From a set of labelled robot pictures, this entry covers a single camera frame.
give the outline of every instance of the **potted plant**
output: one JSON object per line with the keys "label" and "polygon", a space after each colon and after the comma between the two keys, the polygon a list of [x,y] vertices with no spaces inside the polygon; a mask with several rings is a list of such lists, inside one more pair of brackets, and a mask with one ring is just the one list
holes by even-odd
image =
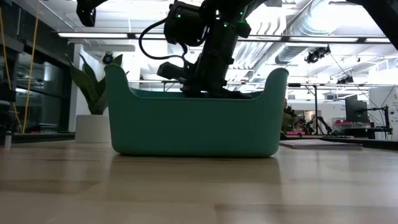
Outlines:
{"label": "potted plant", "polygon": [[[94,70],[83,59],[83,70],[70,61],[70,75],[86,98],[90,115],[76,116],[75,140],[80,143],[104,143],[111,141],[109,118],[103,113],[108,107],[106,78],[98,81]],[[113,59],[112,63],[121,66],[123,55]]]}

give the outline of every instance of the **teal plastic bin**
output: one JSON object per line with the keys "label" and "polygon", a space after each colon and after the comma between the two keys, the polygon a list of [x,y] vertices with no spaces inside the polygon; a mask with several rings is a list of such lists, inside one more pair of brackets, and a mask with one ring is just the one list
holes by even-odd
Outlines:
{"label": "teal plastic bin", "polygon": [[105,68],[113,149],[130,156],[269,157],[279,147],[288,71],[269,75],[251,100],[184,98],[130,89]]}

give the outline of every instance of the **person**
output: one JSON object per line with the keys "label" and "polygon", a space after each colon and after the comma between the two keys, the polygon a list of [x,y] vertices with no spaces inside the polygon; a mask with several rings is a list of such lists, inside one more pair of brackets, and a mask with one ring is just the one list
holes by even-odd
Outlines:
{"label": "person", "polygon": [[284,116],[282,120],[282,129],[281,131],[284,134],[287,134],[288,131],[294,130],[294,125],[297,122],[297,115],[294,113],[294,110],[290,106],[287,105],[287,100],[284,101]]}

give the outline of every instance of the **white planter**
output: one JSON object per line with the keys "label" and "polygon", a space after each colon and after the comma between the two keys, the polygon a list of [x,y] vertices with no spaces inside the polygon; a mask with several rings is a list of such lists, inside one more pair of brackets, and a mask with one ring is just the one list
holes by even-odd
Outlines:
{"label": "white planter", "polygon": [[78,143],[111,142],[109,118],[103,115],[77,115],[75,141]]}

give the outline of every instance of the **notebook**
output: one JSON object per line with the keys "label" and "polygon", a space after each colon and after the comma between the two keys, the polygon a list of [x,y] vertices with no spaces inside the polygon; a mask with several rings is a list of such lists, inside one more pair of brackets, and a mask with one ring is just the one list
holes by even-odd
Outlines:
{"label": "notebook", "polygon": [[361,150],[362,149],[362,145],[360,145],[360,144],[328,142],[328,141],[322,141],[319,139],[301,139],[301,140],[280,141],[279,145],[289,147],[292,149],[340,149],[340,150],[346,150],[346,149]]}

